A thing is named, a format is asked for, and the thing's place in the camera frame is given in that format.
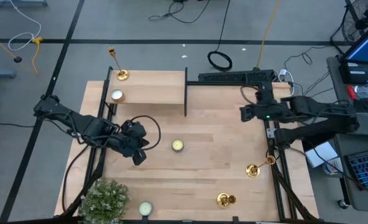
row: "colorful keyboard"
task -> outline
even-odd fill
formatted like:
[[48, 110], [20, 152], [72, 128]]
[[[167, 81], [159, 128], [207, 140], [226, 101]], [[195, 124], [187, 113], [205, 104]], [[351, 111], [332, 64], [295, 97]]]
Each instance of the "colorful keyboard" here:
[[368, 189], [368, 151], [346, 156], [345, 160], [353, 178]]

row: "keyboard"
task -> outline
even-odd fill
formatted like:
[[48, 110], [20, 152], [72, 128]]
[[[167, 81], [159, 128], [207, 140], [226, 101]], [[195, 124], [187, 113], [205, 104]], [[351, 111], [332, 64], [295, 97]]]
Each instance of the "keyboard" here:
[[352, 177], [368, 189], [368, 151], [345, 156], [344, 159], [352, 173]]
[[231, 82], [246, 85], [271, 82], [274, 76], [274, 71], [270, 69], [242, 72], [202, 73], [198, 75], [198, 79], [204, 82]]

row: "white cable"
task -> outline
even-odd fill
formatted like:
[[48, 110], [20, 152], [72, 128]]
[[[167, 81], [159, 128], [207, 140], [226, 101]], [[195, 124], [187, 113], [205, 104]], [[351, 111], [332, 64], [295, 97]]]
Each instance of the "white cable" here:
[[[12, 0], [10, 0], [10, 3], [12, 4], [12, 6], [13, 6], [13, 8], [19, 13], [19, 14], [21, 14], [22, 16], [24, 16], [25, 18], [27, 18], [27, 19], [29, 19], [30, 21], [32, 21], [32, 22], [35, 22], [35, 23], [37, 23], [38, 25], [39, 25], [39, 31], [36, 33], [36, 35], [34, 35], [33, 33], [30, 33], [30, 32], [23, 32], [23, 33], [21, 33], [21, 34], [18, 34], [18, 35], [16, 35], [15, 37], [13, 37], [13, 38], [11, 38], [10, 40], [9, 40], [9, 43], [7, 44], [7, 46], [9, 47], [9, 49], [10, 50], [13, 50], [13, 51], [16, 51], [16, 50], [21, 50], [21, 49], [23, 49], [24, 47], [26, 47], [33, 39], [35, 39], [38, 35], [39, 35], [39, 33], [40, 33], [40, 30], [42, 30], [42, 25], [39, 23], [39, 22], [37, 22], [37, 21], [35, 21], [35, 20], [33, 20], [33, 19], [31, 19], [31, 18], [29, 18], [29, 17], [27, 17], [24, 13], [22, 13], [22, 12], [20, 12], [20, 10], [18, 10], [18, 8], [17, 8], [17, 6], [15, 6], [14, 5], [14, 3], [12, 2]], [[32, 36], [32, 38], [26, 43], [26, 44], [24, 44], [23, 46], [21, 46], [21, 47], [19, 47], [19, 48], [17, 48], [17, 49], [13, 49], [10, 45], [11, 45], [11, 42], [14, 40], [14, 39], [16, 39], [17, 37], [20, 37], [20, 36], [22, 36], [22, 35], [31, 35]]]
[[[281, 69], [281, 71], [279, 72], [279, 75], [278, 75], [278, 80], [279, 80], [280, 82], [283, 82], [283, 80], [281, 80], [280, 76], [281, 76], [281, 75], [283, 75], [283, 78], [285, 78], [285, 75], [286, 75], [286, 74], [289, 74], [290, 79], [292, 80], [292, 83], [294, 83], [295, 81], [294, 81], [294, 79], [293, 79], [292, 74], [291, 74], [288, 70], [286, 70], [286, 69]], [[293, 94], [295, 94], [295, 87], [294, 87], [294, 86], [292, 86], [292, 92], [290, 93], [290, 95], [292, 95], [292, 96], [293, 96]]]

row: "potted plant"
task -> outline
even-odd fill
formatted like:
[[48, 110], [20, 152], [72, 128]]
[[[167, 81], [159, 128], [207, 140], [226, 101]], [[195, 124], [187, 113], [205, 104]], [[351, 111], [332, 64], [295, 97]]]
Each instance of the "potted plant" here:
[[84, 217], [83, 223], [115, 224], [121, 223], [130, 198], [125, 185], [100, 178], [81, 200], [80, 214]]

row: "wooden board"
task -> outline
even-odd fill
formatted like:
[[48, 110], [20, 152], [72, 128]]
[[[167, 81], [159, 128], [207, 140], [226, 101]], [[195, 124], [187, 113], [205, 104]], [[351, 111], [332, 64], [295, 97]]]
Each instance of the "wooden board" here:
[[115, 103], [111, 94], [120, 89], [124, 93], [121, 103], [156, 103], [184, 104], [184, 71], [135, 71], [130, 70], [130, 77], [120, 81], [114, 70], [108, 86], [106, 101]]
[[[97, 114], [99, 100], [95, 96], [100, 99], [101, 91], [102, 82], [88, 82], [81, 113]], [[288, 96], [288, 92], [285, 83], [274, 83], [277, 98]], [[246, 95], [255, 101], [253, 89], [246, 88]], [[147, 160], [140, 166], [107, 151], [103, 176], [126, 184], [130, 190], [132, 200], [126, 219], [141, 219], [139, 204], [148, 200], [155, 206], [151, 220], [229, 221], [238, 216], [240, 221], [278, 221], [270, 168], [262, 167], [256, 179], [245, 173], [246, 165], [263, 163], [267, 150], [263, 122], [241, 122], [239, 107], [246, 104], [239, 87], [189, 86], [187, 117], [180, 105], [119, 105], [115, 123], [147, 114], [159, 122], [163, 132], [160, 144], [146, 152]], [[145, 138], [153, 144], [157, 139], [155, 124], [146, 118], [139, 121], [147, 131]], [[174, 139], [183, 140], [182, 152], [172, 151]], [[293, 147], [302, 150], [299, 141]], [[68, 163], [80, 150], [73, 141]], [[70, 172], [67, 204], [83, 185], [87, 159], [88, 153]], [[287, 151], [287, 160], [292, 188], [308, 210], [318, 216], [305, 158]], [[216, 197], [222, 192], [235, 195], [237, 202], [228, 209], [219, 208]], [[61, 213], [60, 199], [61, 195], [56, 214]]]

